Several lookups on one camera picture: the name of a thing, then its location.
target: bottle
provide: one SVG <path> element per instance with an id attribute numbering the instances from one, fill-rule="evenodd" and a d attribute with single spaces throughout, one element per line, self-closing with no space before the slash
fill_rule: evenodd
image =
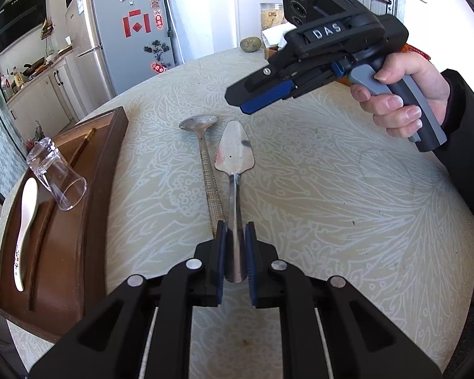
<path id="1" fill-rule="evenodd" d="M 13 97 L 14 92 L 13 92 L 12 87 L 10 86 L 9 80 L 3 74 L 2 74 L 2 79 L 0 81 L 0 85 L 2 87 L 3 96 L 5 100 L 9 101 Z"/>
<path id="2" fill-rule="evenodd" d="M 23 75 L 18 71 L 16 67 L 13 68 L 13 74 L 14 74 L 14 81 L 16 83 L 16 87 L 20 89 L 25 84 Z"/>

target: white cable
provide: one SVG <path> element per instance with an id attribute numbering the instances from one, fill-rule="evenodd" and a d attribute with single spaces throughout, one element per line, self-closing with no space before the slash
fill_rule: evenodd
<path id="1" fill-rule="evenodd" d="M 175 34 L 175 37 L 177 39 L 177 47 L 179 47 L 179 55 L 181 56 L 181 61 L 184 64 L 185 63 L 185 58 L 182 56 L 181 42 L 179 41 L 179 35 L 177 34 L 177 30 L 175 28 L 174 16 L 172 15 L 172 9 L 170 8 L 169 0 L 165 0 L 165 1 L 167 3 L 167 11 L 169 12 L 170 19 L 172 20 L 172 30 L 174 30 L 174 34 Z"/>

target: white ceramic spoon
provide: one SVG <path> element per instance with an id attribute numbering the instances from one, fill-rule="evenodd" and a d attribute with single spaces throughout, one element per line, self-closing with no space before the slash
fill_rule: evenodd
<path id="1" fill-rule="evenodd" d="M 28 178 L 23 188 L 21 198 L 21 226 L 19 228 L 18 242 L 14 254 L 14 282 L 18 291 L 23 291 L 24 268 L 21 266 L 21 254 L 23 253 L 23 243 L 26 234 L 32 225 L 39 200 L 39 186 L 35 178 Z"/>

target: person's arm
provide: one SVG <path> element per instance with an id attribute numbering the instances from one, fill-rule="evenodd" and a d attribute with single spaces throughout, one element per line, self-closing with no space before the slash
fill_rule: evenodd
<path id="1" fill-rule="evenodd" d="M 393 84 L 405 74 L 413 77 L 447 134 L 448 141 L 434 153 L 474 215 L 474 92 L 456 71 L 447 69 L 441 75 L 413 52 L 389 55 L 375 78 Z M 351 93 L 364 111 L 373 114 L 375 124 L 393 137 L 410 137 L 422 126 L 420 108 L 403 106 L 396 95 L 371 96 L 360 85 L 352 85 Z"/>
<path id="2" fill-rule="evenodd" d="M 434 154 L 474 215 L 474 92 L 458 72 L 447 69 L 442 76 L 451 88 L 442 124 L 448 141 Z"/>

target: patterned tablecloth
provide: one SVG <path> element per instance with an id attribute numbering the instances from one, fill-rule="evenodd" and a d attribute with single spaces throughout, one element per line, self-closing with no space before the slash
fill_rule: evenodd
<path id="1" fill-rule="evenodd" d="M 212 237 L 197 137 L 178 124 L 215 113 L 213 159 L 225 122 L 241 121 L 251 140 L 241 206 L 258 238 L 309 276 L 346 277 L 444 369 L 471 299 L 474 218 L 435 157 L 375 127 L 341 84 L 252 116 L 229 106 L 225 88 L 264 63 L 262 51 L 210 55 L 91 115 L 122 106 L 130 121 L 112 186 L 107 290 L 133 273 L 166 273 Z M 215 175 L 227 213 L 228 177 Z M 9 326 L 30 369 L 51 344 Z M 192 378 L 282 377 L 279 313 L 252 308 L 247 281 L 226 282 L 220 307 L 195 308 L 191 337 Z"/>

